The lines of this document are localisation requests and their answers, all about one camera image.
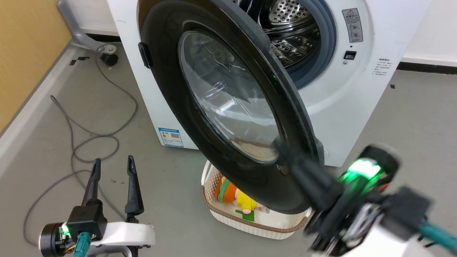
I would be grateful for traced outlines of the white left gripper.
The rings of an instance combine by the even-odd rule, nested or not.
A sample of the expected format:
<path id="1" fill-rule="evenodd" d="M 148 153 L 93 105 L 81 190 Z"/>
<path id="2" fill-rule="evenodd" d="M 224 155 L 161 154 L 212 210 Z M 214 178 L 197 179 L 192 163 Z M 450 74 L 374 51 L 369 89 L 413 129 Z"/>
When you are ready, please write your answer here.
<path id="1" fill-rule="evenodd" d="M 133 156 L 128 156 L 127 175 L 129 188 L 125 213 L 125 222 L 107 224 L 105 234 L 99 241 L 84 238 L 84 244 L 77 244 L 78 239 L 70 236 L 66 222 L 47 224 L 39 236 L 39 250 L 43 257 L 99 257 L 109 254 L 122 254 L 125 257 L 137 257 L 139 250 L 152 247 L 155 231 L 152 225 L 139 223 L 136 216 L 144 212 L 144 203 L 139 185 L 139 178 Z M 101 204 L 98 199 L 98 185 L 101 179 L 101 159 L 93 164 L 85 188 L 82 206 Z"/>

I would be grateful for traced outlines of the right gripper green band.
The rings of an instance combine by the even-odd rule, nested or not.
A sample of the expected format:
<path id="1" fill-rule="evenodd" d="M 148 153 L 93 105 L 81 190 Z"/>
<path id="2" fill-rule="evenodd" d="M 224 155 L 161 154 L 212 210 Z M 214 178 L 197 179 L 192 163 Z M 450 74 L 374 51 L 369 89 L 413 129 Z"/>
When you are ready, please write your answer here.
<path id="1" fill-rule="evenodd" d="M 336 179 L 304 150 L 282 138 L 276 138 L 273 145 L 313 209 L 304 228 L 305 235 L 316 236 L 311 247 L 328 246 L 346 216 L 371 190 L 390 183 L 401 167 L 400 156 L 393 148 L 372 143 Z"/>

